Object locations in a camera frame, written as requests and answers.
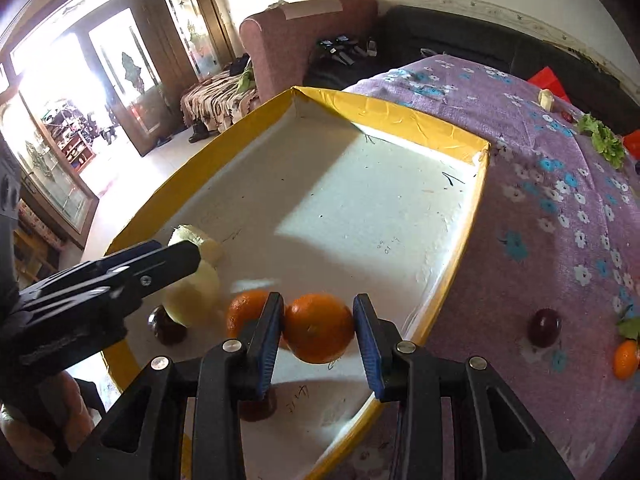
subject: mandarin orange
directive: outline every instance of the mandarin orange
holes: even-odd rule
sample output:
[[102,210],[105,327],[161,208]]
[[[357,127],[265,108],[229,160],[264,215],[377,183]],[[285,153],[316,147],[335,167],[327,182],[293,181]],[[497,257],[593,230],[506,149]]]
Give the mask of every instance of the mandarin orange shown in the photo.
[[353,339],[353,316],[331,294],[305,294],[285,307],[283,337],[293,354],[311,364],[340,357]]
[[247,290],[231,300],[226,310],[226,336],[236,338],[247,321],[258,319],[269,297],[268,290]]
[[640,348],[633,339],[627,339],[617,349],[613,356],[613,374],[620,380],[629,379],[636,370],[640,362]]

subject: metal screw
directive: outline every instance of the metal screw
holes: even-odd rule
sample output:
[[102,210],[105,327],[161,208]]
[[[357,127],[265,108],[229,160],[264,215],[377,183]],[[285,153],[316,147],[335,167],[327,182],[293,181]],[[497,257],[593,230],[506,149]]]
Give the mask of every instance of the metal screw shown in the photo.
[[89,291],[89,294],[91,294],[92,296],[97,296],[98,294],[102,294],[103,292],[107,292],[108,290],[108,286],[97,286],[96,288],[92,288],[92,290]]
[[225,352],[237,352],[242,348],[242,343],[238,339],[230,339],[222,343],[222,349]]
[[153,361],[151,361],[151,367],[154,370],[164,370],[169,365],[169,359],[164,356],[156,357]]
[[486,359],[484,357],[475,356],[469,359],[469,365],[474,370],[485,370],[486,368]]
[[415,352],[415,344],[411,341],[401,341],[396,345],[396,350],[401,354],[412,354]]

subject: purple tablecloth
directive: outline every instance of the purple tablecloth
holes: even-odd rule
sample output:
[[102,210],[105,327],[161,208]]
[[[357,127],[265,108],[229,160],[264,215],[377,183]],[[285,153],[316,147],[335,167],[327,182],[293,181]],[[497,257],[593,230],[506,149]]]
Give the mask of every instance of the purple tablecloth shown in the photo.
[[[487,358],[549,436],[577,480],[597,479],[640,414],[640,374],[613,377],[620,312],[640,314],[640,191],[614,171],[539,89],[451,56],[434,56],[347,91],[421,110],[492,143],[486,189],[460,270],[429,336],[433,354]],[[551,348],[526,338],[540,308],[562,315]],[[388,477],[394,408],[331,478]],[[446,478],[452,478],[450,449]]]

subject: pink armchair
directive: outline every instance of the pink armchair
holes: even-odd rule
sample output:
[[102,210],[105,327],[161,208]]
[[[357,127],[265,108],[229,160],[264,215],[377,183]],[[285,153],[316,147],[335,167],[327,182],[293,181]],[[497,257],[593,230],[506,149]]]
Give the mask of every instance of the pink armchair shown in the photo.
[[[309,10],[314,2],[316,10]],[[340,34],[366,38],[378,15],[376,0],[307,0],[285,5],[287,12],[282,6],[267,9],[240,25],[240,39],[253,61],[263,103],[294,85],[302,85],[318,40]]]

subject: black leather sofa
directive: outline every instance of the black leather sofa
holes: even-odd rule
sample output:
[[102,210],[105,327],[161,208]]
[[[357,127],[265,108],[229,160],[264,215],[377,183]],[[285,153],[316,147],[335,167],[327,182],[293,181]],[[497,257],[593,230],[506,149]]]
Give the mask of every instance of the black leather sofa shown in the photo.
[[549,66],[572,103],[602,120],[619,135],[640,128],[640,106],[620,88],[619,81],[596,65],[545,41],[511,28],[449,12],[396,6],[372,31],[378,56],[357,68],[330,60],[311,66],[305,85],[344,89],[377,73],[422,58],[420,50],[445,52],[493,66],[527,80]]

